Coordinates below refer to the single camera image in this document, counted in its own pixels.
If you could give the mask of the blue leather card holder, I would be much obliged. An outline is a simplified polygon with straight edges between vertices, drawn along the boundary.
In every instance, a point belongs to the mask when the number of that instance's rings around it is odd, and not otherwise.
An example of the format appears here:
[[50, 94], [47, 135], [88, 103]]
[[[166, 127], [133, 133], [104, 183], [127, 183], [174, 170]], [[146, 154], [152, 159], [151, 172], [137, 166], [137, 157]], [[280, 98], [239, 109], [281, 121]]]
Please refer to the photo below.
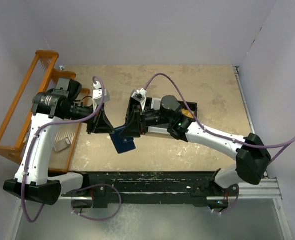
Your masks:
[[125, 126], [117, 127], [115, 128], [114, 133], [109, 135], [118, 154], [124, 154], [136, 149], [133, 137], [121, 137], [121, 132], [124, 129]]

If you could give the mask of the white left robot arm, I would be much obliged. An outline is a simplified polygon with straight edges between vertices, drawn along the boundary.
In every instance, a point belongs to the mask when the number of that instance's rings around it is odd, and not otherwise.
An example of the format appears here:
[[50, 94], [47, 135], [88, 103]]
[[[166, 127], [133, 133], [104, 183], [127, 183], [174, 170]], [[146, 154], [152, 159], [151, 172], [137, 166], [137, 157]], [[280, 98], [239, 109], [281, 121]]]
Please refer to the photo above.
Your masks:
[[88, 134], [114, 134], [104, 105], [110, 96], [102, 79], [94, 76], [92, 105], [77, 104], [82, 85], [61, 78], [56, 88], [39, 92], [32, 101], [30, 135], [23, 160], [13, 179], [6, 180], [3, 189], [22, 201], [54, 205], [70, 191], [79, 196], [90, 192], [90, 183], [81, 173], [67, 173], [49, 179], [48, 170], [55, 138], [62, 125], [86, 124]]

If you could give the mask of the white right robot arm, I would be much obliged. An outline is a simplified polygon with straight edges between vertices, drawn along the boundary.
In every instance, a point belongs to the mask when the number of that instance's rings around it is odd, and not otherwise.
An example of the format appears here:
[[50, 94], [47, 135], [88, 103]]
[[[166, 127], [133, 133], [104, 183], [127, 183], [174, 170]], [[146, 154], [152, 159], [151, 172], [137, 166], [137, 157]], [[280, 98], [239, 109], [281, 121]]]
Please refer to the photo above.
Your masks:
[[234, 165], [215, 172], [209, 188], [216, 196], [221, 196], [230, 186], [239, 183], [259, 185], [272, 161], [258, 135], [234, 135], [200, 126], [194, 112], [173, 95], [164, 96], [158, 109], [154, 109], [150, 99], [141, 94], [130, 97], [120, 137], [139, 138], [150, 127], [158, 125], [166, 125], [167, 132], [176, 140], [206, 146], [235, 161]]

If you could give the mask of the pile of gold cards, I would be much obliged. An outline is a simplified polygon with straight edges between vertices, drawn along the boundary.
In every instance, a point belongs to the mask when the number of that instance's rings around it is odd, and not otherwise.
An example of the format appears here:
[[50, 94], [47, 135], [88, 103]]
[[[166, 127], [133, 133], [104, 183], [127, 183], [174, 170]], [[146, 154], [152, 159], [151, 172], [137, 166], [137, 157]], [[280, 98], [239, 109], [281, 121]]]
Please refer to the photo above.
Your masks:
[[194, 111], [189, 111], [188, 109], [183, 109], [182, 110], [182, 114], [185, 115], [188, 118], [194, 119], [195, 117], [192, 115], [192, 113], [194, 114]]

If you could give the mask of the black bin with gold cards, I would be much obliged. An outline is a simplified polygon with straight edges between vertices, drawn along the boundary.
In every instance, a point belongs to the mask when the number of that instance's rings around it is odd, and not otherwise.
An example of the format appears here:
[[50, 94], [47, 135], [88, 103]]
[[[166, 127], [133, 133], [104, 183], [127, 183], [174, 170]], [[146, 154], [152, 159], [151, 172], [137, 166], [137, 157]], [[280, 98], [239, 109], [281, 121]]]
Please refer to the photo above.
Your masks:
[[180, 104], [181, 108], [180, 112], [174, 118], [172, 129], [177, 135], [182, 136], [188, 132], [190, 125], [196, 122], [193, 114], [196, 114], [197, 112], [197, 104], [193, 103], [192, 109], [189, 110], [183, 101], [178, 101], [178, 103]]

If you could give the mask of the white middle bin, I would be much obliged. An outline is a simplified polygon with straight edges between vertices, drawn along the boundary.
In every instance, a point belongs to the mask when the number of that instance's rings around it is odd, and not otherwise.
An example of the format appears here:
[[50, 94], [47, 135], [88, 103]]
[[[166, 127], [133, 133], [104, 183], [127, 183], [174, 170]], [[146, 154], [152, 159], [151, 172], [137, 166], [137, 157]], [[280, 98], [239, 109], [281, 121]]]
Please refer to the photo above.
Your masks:
[[[149, 108], [151, 110], [155, 110], [156, 112], [160, 111], [161, 108], [161, 99], [160, 98], [149, 98], [150, 101]], [[148, 134], [155, 134], [155, 135], [167, 135], [169, 136], [170, 133], [168, 132], [169, 123], [166, 119], [162, 119], [161, 115], [158, 113], [158, 119], [155, 123], [148, 127], [147, 133]]]

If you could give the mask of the small grey box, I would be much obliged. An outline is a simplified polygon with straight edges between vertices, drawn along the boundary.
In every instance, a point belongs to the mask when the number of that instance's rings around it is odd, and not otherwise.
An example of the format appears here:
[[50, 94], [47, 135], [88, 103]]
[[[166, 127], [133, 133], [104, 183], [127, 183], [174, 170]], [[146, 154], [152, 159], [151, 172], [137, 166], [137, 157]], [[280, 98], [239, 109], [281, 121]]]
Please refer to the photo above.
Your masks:
[[67, 148], [69, 148], [71, 146], [71, 141], [69, 140], [69, 138], [64, 138], [61, 139], [59, 141], [57, 141], [54, 145], [53, 145], [53, 150], [56, 153], [59, 153]]

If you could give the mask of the orange wooden rack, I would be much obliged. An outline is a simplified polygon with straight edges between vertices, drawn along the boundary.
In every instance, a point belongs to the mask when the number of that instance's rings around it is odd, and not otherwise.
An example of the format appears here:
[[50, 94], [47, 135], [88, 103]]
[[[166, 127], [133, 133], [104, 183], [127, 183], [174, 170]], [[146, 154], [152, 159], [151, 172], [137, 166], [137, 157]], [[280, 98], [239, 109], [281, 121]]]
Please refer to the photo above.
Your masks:
[[[56, 69], [59, 54], [51, 50], [38, 50], [23, 79], [23, 82], [10, 105], [0, 127], [0, 156], [20, 164], [27, 146], [31, 129], [31, 108], [33, 97], [39, 92], [55, 88], [60, 78], [75, 79], [76, 73]], [[49, 171], [66, 173], [77, 143], [81, 125], [64, 124], [59, 126], [54, 136], [55, 142], [69, 138], [71, 146], [60, 152], [51, 151]]]

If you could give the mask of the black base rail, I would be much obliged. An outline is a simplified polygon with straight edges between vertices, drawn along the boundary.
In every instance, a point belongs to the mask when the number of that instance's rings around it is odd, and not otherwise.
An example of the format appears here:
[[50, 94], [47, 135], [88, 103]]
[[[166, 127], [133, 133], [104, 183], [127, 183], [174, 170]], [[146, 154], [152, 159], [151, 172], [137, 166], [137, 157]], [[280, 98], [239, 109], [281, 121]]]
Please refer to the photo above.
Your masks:
[[[205, 187], [210, 190], [222, 192], [224, 189], [218, 189], [214, 186], [213, 171], [170, 171], [170, 172], [86, 172], [85, 182], [81, 187], [81, 191], [70, 191], [64, 195], [66, 198], [80, 201], [93, 200], [93, 208], [106, 208], [109, 204], [125, 204], [122, 201], [120, 193], [117, 193], [116, 202], [108, 202], [103, 199], [97, 200], [94, 197], [96, 187], [110, 187], [115, 190], [116, 182], [121, 182], [121, 188], [126, 188], [129, 183], [129, 190], [135, 189], [144, 192], [158, 192], [168, 189], [178, 189], [180, 183], [187, 183], [191, 186], [197, 182], [205, 182]], [[191, 204], [147, 204], [147, 205], [193, 205], [195, 207], [213, 206], [217, 208], [225, 208], [228, 206], [228, 200], [208, 200], [208, 201], [192, 201]]]

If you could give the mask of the aluminium frame rail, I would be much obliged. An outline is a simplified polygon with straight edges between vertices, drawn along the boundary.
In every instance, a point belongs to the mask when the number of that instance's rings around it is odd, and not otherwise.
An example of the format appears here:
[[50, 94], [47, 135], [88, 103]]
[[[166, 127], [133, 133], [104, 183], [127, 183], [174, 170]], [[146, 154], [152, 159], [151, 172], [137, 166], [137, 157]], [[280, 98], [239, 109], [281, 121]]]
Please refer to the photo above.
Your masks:
[[281, 199], [282, 194], [275, 179], [264, 179], [259, 185], [240, 183], [233, 185], [222, 192], [206, 188], [205, 181], [192, 185], [180, 183], [178, 189], [165, 189], [157, 192], [147, 192], [139, 189], [130, 190], [127, 182], [126, 188], [121, 188], [121, 182], [116, 182], [115, 190], [108, 186], [96, 187], [94, 198], [114, 203], [120, 193], [125, 204], [191, 204], [193, 201], [221, 201], [223, 199]]

